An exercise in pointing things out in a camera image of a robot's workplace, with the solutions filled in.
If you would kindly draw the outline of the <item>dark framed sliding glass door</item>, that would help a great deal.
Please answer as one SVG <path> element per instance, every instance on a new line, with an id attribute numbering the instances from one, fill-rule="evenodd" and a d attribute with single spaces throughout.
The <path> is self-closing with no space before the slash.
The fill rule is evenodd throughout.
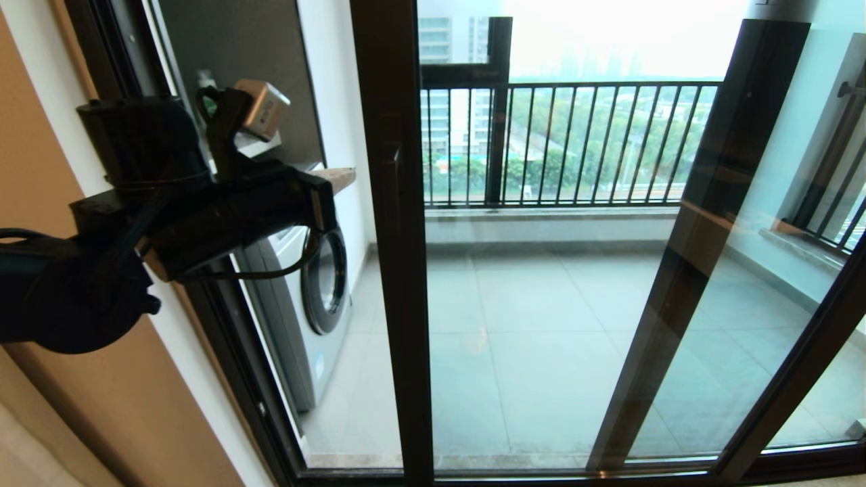
<path id="1" fill-rule="evenodd" d="M 417 20 L 511 18 L 508 83 L 719 80 L 745 19 L 854 32 L 866 0 L 350 0 L 408 487 L 866 487 L 863 318 L 733 481 L 684 465 L 695 434 L 647 416 L 637 465 L 589 469 L 675 218 L 426 221 Z"/>

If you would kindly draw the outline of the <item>dark window frame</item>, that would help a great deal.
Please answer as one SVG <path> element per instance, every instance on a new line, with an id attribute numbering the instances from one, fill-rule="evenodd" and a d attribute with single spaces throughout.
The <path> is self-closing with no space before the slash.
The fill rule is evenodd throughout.
<path id="1" fill-rule="evenodd" d="M 503 200 L 511 18 L 417 20 L 421 173 L 428 209 Z"/>

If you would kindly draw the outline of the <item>dark framed fixed glass panel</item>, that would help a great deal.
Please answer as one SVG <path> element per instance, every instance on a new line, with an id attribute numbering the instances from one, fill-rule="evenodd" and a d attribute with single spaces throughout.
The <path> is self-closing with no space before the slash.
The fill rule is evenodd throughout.
<path id="1" fill-rule="evenodd" d="M 866 314 L 866 241 L 829 289 L 805 294 L 751 259 L 792 215 L 829 141 L 827 105 L 854 32 L 748 18 L 687 179 L 680 213 L 588 468 L 637 465 L 650 412 L 695 434 L 684 465 L 744 478 Z"/>

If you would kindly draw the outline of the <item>black metal balcony railing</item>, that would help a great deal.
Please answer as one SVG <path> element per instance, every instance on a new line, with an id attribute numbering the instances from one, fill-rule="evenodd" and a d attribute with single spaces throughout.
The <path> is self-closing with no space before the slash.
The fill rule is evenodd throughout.
<path id="1" fill-rule="evenodd" d="M 723 84 L 507 86 L 503 200 L 491 208 L 678 206 Z"/>

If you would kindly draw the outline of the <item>grey stone window sill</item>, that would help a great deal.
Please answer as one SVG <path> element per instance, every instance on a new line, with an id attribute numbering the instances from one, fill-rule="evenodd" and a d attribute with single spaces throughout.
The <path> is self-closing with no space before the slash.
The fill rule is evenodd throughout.
<path id="1" fill-rule="evenodd" d="M 784 283 L 805 294 L 822 293 L 848 261 L 801 235 L 761 229 L 752 244 L 751 259 Z"/>
<path id="2" fill-rule="evenodd" d="M 441 208 L 427 210 L 424 218 L 426 221 L 446 222 L 668 219 L 675 218 L 680 209 L 679 206 Z"/>

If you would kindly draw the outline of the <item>white front-load washing machine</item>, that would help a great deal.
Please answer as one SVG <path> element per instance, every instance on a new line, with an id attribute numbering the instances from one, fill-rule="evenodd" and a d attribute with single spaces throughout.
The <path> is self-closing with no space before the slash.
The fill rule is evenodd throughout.
<path id="1" fill-rule="evenodd" d="M 337 228 L 299 271 L 248 282 L 279 378 L 301 413 L 321 402 L 342 351 L 352 314 L 348 265 Z"/>

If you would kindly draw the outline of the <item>white detergent bottle green label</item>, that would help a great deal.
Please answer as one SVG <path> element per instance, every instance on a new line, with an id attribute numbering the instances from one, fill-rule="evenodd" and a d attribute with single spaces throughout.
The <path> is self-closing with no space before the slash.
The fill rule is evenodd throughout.
<path id="1" fill-rule="evenodd" d="M 208 122 L 216 113 L 221 92 L 217 89 L 214 76 L 208 69 L 200 69 L 197 77 L 198 90 L 195 94 L 195 103 L 198 114 L 205 122 Z"/>

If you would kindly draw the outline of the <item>white curtain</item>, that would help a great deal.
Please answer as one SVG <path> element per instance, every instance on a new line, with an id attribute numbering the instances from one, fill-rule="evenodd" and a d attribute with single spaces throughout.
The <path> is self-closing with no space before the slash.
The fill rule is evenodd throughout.
<path id="1" fill-rule="evenodd" d="M 0 487 L 124 487 L 2 348 Z"/>

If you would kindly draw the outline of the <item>white wall shelf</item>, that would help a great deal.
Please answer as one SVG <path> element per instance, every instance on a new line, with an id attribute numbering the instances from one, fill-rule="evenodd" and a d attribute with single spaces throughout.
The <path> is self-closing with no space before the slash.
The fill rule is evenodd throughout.
<path id="1" fill-rule="evenodd" d="M 281 143 L 281 133 L 276 133 L 269 141 L 262 141 L 262 139 L 258 139 L 247 133 L 236 133 L 233 145 L 239 154 L 243 154 L 248 158 L 256 158 L 269 150 L 279 147 Z"/>

